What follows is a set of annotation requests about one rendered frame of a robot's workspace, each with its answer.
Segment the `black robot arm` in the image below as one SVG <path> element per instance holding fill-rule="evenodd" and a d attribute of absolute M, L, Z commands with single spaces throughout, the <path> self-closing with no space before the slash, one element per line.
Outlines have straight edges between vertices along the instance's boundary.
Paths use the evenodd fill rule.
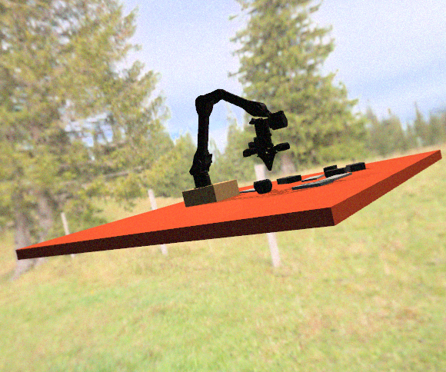
<path fill-rule="evenodd" d="M 212 185 L 210 176 L 208 175 L 212 163 L 212 154 L 209 154 L 208 151 L 209 117 L 214 104 L 220 100 L 243 108 L 254 117 L 266 117 L 266 119 L 252 118 L 250 120 L 249 124 L 255 125 L 256 134 L 270 131 L 269 128 L 277 130 L 288 126 L 288 119 L 283 111 L 272 114 L 264 103 L 249 101 L 224 89 L 217 89 L 206 95 L 199 95 L 195 99 L 195 109 L 198 113 L 198 146 L 193 158 L 193 165 L 189 171 L 195 181 L 194 189 Z"/>

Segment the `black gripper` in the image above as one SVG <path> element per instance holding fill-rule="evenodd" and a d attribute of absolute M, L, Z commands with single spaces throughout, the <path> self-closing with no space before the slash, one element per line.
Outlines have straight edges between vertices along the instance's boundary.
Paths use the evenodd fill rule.
<path fill-rule="evenodd" d="M 262 161 L 265 163 L 267 169 L 271 171 L 275 154 L 278 153 L 278 151 L 285 151 L 290 149 L 290 144 L 285 142 L 274 146 L 271 141 L 272 135 L 270 131 L 258 133 L 256 134 L 256 136 L 256 139 L 258 140 L 258 149 L 248 148 L 243 150 L 243 158 L 249 157 L 253 154 L 258 154 L 257 157 L 261 158 Z"/>

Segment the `dark grey switch panel with green rocker switches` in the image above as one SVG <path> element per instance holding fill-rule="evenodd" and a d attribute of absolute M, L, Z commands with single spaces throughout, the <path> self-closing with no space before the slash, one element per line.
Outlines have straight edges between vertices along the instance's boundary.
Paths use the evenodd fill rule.
<path fill-rule="evenodd" d="M 253 186 L 254 186 L 254 189 L 259 194 L 268 193 L 272 189 L 272 183 L 271 183 L 271 181 L 269 179 L 265 179 L 265 180 L 261 180 L 261 181 L 255 181 Z"/>

